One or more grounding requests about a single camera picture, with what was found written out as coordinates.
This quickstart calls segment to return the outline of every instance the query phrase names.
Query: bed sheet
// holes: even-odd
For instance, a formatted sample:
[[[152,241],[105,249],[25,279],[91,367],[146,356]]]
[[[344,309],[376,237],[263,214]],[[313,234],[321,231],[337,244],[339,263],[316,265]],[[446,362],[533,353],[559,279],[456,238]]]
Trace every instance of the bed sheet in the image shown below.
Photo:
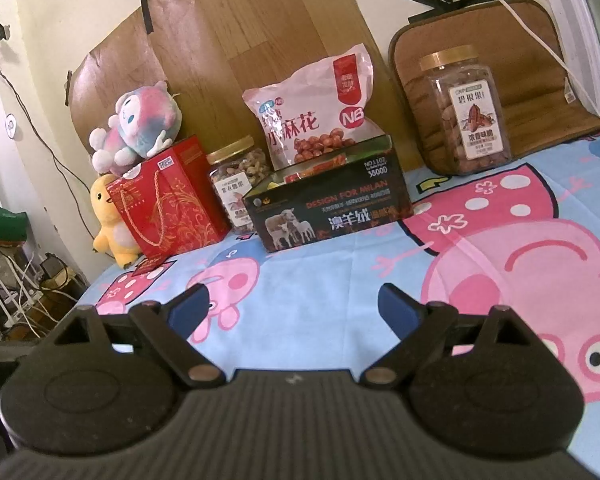
[[[390,282],[422,302],[485,314],[512,305],[578,381],[587,405],[570,447],[600,475],[600,134],[468,177],[405,175],[403,222],[267,254],[257,235],[170,258],[149,274],[112,266],[80,299],[101,314],[206,283],[190,343],[236,368],[348,368],[397,338],[378,314]]]

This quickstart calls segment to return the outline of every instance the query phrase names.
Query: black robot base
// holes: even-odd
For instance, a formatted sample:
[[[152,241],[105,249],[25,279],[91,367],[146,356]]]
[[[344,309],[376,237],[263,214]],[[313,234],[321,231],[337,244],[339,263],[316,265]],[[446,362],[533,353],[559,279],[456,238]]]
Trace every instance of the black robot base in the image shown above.
[[[383,285],[378,309],[402,340],[356,382],[227,381],[182,337],[208,304],[199,285],[124,316],[74,309],[0,391],[15,447],[0,480],[594,478],[566,452],[582,393],[506,306],[462,316]]]

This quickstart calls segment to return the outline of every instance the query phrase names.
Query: gold jar lid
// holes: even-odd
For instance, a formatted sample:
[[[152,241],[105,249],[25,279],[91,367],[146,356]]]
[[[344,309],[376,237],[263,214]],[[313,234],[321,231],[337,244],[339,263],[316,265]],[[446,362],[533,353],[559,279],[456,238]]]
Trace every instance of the gold jar lid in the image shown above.
[[[236,140],[228,146],[225,146],[224,148],[220,148],[216,152],[209,153],[206,156],[206,160],[209,164],[214,165],[236,155],[237,153],[248,150],[251,146],[253,146],[253,139],[251,137],[243,137],[240,140]]]
[[[478,51],[473,45],[462,45],[434,52],[420,59],[420,68],[423,72],[439,66],[457,63],[465,59],[475,59],[478,57]]]

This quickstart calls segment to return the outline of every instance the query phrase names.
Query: jar of pecans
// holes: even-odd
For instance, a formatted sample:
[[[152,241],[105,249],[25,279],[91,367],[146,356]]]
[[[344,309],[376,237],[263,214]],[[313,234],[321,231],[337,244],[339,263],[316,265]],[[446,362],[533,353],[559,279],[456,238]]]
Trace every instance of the jar of pecans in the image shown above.
[[[209,153],[209,178],[234,228],[241,233],[253,231],[253,223],[242,203],[242,197],[271,173],[267,157],[253,146],[251,137]]]
[[[440,111],[449,159],[458,174],[488,170],[511,160],[509,138],[493,75],[472,45],[420,60]]]

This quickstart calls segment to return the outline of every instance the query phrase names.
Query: plush toy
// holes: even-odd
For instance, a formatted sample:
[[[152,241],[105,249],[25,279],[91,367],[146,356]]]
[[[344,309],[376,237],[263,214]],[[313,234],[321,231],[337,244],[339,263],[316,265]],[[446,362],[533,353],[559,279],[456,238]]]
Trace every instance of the plush toy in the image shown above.
[[[113,173],[115,176],[122,176],[141,159],[139,155],[134,154],[130,164],[117,165],[114,161],[116,153],[126,148],[125,141],[120,137],[120,120],[117,115],[109,118],[109,128],[109,131],[104,128],[96,128],[89,135],[89,144],[95,150],[91,163],[99,174]]]
[[[126,143],[114,157],[119,166],[133,164],[137,155],[151,158],[167,149],[182,124],[182,112],[164,81],[124,94],[116,103],[116,113],[120,136]]]
[[[111,250],[118,265],[126,269],[138,259],[141,250],[107,192],[107,184],[115,179],[115,175],[106,174],[91,186],[91,206],[102,226],[93,241],[93,249],[99,253]]]

